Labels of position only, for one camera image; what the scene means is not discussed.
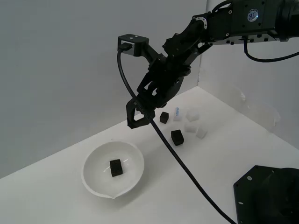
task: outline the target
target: white bowl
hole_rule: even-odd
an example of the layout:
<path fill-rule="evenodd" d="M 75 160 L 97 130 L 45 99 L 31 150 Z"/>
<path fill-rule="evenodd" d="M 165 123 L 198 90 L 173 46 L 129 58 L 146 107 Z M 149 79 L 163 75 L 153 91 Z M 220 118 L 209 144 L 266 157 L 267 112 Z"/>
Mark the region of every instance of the white bowl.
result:
<path fill-rule="evenodd" d="M 121 160 L 123 174 L 112 177 L 111 160 Z M 87 157 L 81 179 L 89 192 L 116 198 L 130 191 L 140 180 L 144 159 L 140 150 L 127 142 L 112 141 L 93 150 Z"/>

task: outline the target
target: black metal bracket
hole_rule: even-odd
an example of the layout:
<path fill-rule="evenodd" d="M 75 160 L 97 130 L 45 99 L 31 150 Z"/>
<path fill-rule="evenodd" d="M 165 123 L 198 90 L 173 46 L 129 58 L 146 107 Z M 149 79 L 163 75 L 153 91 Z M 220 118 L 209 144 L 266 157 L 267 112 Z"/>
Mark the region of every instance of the black metal bracket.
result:
<path fill-rule="evenodd" d="M 133 128 L 137 128 L 137 127 L 141 127 L 141 126 L 145 126 L 148 125 L 150 122 L 149 120 L 147 120 L 145 117 L 140 118 L 139 120 L 135 120 L 134 116 L 135 116 L 135 111 L 140 111 L 136 102 L 131 99 L 127 105 L 126 105 L 126 110 L 127 110 L 127 122 L 128 122 L 128 126 L 133 129 Z M 155 117 L 155 111 L 151 111 L 150 116 L 152 118 Z"/>
<path fill-rule="evenodd" d="M 298 224 L 298 181 L 297 169 L 254 166 L 234 184 L 238 223 Z"/>

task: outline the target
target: white backdrop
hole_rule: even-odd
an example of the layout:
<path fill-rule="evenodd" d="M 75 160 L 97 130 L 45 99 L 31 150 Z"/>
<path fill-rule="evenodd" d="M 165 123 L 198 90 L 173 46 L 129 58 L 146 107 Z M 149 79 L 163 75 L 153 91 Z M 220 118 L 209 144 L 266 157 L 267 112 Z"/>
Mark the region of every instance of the white backdrop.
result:
<path fill-rule="evenodd" d="M 161 52 L 205 9 L 206 0 L 1 0 L 0 178 L 125 120 L 117 37 L 148 37 Z M 146 60 L 123 65 L 136 89 Z"/>
<path fill-rule="evenodd" d="M 212 10 L 220 2 L 222 0 L 208 0 L 207 9 Z M 249 44 L 248 48 L 249 53 L 255 57 L 280 57 L 299 51 L 299 39 Z M 271 131 L 299 148 L 299 57 L 276 63 L 258 63 L 245 56 L 243 45 L 221 45 L 205 52 L 200 66 L 199 86 L 202 85 L 200 81 L 220 86 L 210 88 L 202 85 L 210 93 L 223 98 L 229 105 L 234 104 L 235 109 L 267 128 L 269 117 L 280 117 Z M 234 93 L 227 89 L 232 86 L 245 95 L 246 103 L 243 108 L 236 101 L 229 102 Z"/>

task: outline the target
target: robotic arm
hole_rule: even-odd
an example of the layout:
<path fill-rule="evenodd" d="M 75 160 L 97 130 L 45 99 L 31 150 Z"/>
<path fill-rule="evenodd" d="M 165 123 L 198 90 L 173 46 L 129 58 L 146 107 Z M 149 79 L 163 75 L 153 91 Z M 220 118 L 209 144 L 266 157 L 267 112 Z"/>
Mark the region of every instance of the robotic arm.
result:
<path fill-rule="evenodd" d="M 118 49 L 129 43 L 132 48 L 123 53 L 143 56 L 149 62 L 149 71 L 137 88 L 137 99 L 154 118 L 155 109 L 164 107 L 177 94 L 184 77 L 190 74 L 191 63 L 211 46 L 244 43 L 245 53 L 251 57 L 247 42 L 286 42 L 299 36 L 298 21 L 298 0 L 227 0 L 212 12 L 194 15 L 181 34 L 167 39 L 163 45 L 167 57 L 158 54 L 148 38 L 131 34 L 118 37 Z M 134 120 L 135 110 L 140 108 L 133 99 L 126 109 L 130 128 L 149 124 L 146 118 Z"/>

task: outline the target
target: white cube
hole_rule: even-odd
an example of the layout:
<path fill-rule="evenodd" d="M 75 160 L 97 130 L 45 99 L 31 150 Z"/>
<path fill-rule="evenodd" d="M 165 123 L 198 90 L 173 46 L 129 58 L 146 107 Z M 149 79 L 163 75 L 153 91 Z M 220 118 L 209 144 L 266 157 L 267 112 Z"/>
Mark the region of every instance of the white cube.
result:
<path fill-rule="evenodd" d="M 205 128 L 199 127 L 198 131 L 196 133 L 196 137 L 203 139 L 205 137 L 206 133 L 207 133 L 207 130 Z"/>
<path fill-rule="evenodd" d="M 192 122 L 199 119 L 199 112 L 197 109 L 190 109 L 186 114 L 188 121 Z"/>
<path fill-rule="evenodd" d="M 197 124 L 190 123 L 190 122 L 185 123 L 185 132 L 196 133 L 196 130 L 197 130 Z"/>

